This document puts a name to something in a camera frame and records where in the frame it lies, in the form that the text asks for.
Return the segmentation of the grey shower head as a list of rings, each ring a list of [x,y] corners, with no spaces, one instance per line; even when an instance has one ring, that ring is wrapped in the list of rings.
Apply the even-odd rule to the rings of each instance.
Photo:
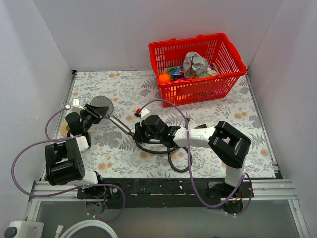
[[[106,96],[95,96],[90,103],[91,106],[102,109],[101,115],[102,118],[109,119],[114,125],[116,125],[121,131],[129,136],[133,136],[133,132],[128,128],[121,120],[119,120],[114,114],[114,105]]]

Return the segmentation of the black t-shaped hose fitting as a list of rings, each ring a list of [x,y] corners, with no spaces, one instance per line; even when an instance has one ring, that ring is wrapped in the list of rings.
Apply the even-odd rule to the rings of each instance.
[[[206,124],[202,124],[202,125],[199,125],[199,126],[195,127],[195,129],[205,129],[205,128],[207,128]]]

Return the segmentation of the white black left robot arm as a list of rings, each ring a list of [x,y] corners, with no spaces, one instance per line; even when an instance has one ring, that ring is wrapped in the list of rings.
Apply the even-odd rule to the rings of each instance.
[[[81,153],[91,147],[90,127],[98,124],[113,112],[112,106],[93,106],[86,104],[79,110],[67,105],[58,112],[71,110],[65,120],[70,128],[68,135],[61,142],[45,146],[46,176],[50,185],[71,184],[88,187],[94,198],[105,194],[105,185],[98,172],[85,169]]]

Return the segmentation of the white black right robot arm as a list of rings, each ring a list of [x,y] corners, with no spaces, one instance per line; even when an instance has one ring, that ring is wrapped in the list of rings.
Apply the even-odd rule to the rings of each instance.
[[[188,130],[169,126],[159,116],[150,115],[135,124],[133,139],[147,144],[156,140],[167,148],[210,148],[226,165],[224,185],[220,188],[230,197],[242,191],[239,180],[251,140],[227,122],[220,121],[214,128],[203,125]]]

